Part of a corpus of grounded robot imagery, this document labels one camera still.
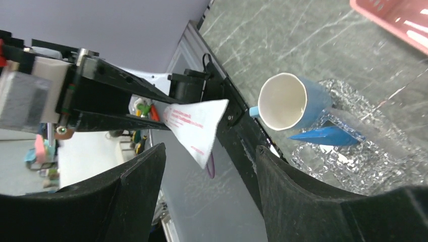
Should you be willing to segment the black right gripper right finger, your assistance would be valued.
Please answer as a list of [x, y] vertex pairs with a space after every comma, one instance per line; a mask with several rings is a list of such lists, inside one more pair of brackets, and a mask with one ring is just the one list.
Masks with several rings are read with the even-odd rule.
[[257, 179], [269, 241], [427, 241], [427, 187], [351, 193], [258, 146]]

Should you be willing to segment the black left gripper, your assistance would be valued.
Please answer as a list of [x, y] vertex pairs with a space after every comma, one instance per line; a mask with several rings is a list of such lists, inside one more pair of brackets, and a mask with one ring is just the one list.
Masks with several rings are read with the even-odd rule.
[[69, 126], [76, 132], [104, 132], [118, 130], [168, 130], [162, 122], [131, 114], [103, 114], [81, 111], [71, 116], [73, 94], [80, 80], [81, 104], [128, 104], [132, 95], [146, 97], [164, 103], [180, 103], [169, 95], [169, 73], [135, 75], [98, 58], [97, 52], [84, 48], [32, 39], [26, 46], [23, 39], [13, 37], [11, 32], [1, 31], [1, 73], [7, 61], [24, 64], [20, 70], [30, 73], [35, 57], [58, 59], [70, 64], [62, 87], [56, 112], [60, 119], [56, 125], [59, 132]]

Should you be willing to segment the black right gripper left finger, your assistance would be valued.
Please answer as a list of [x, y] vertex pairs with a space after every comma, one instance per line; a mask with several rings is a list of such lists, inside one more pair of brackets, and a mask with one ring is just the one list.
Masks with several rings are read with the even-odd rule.
[[147, 241], [165, 164], [159, 143], [54, 193], [1, 195], [1, 241]]

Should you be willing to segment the blue toothpaste tube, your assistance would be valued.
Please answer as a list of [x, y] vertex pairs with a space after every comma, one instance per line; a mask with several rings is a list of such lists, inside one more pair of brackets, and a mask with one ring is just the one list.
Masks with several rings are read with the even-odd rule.
[[290, 136], [288, 139], [327, 146], [353, 146], [367, 140], [355, 126], [346, 122], [325, 122], [322, 127]]

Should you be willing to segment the clear textured acrylic tray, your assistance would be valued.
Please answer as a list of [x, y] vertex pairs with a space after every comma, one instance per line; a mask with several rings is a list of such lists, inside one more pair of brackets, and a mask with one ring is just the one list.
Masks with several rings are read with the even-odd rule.
[[320, 82], [333, 107], [322, 112], [312, 128], [334, 126], [356, 140], [336, 146], [300, 142], [291, 163], [312, 177], [366, 196], [409, 185], [427, 185], [427, 148], [389, 121], [348, 83]]

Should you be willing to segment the light blue white mug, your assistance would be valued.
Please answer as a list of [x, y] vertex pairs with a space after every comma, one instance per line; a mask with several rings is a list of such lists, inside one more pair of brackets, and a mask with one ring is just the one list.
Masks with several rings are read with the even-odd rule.
[[332, 105], [324, 86], [294, 74], [279, 73], [263, 84], [257, 105], [249, 109], [249, 115], [260, 118], [274, 131], [304, 129]]

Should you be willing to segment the white red-capped toothpaste tube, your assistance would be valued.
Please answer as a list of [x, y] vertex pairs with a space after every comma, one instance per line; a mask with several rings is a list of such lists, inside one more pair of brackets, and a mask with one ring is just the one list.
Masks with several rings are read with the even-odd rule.
[[218, 125], [225, 114], [227, 99], [192, 104], [169, 104], [163, 111], [163, 122], [205, 169], [213, 149]]

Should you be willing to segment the pink plastic basket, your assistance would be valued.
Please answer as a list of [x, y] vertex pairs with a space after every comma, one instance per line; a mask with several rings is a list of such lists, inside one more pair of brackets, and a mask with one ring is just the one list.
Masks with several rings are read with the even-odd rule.
[[427, 0], [352, 0], [361, 15], [427, 54]]

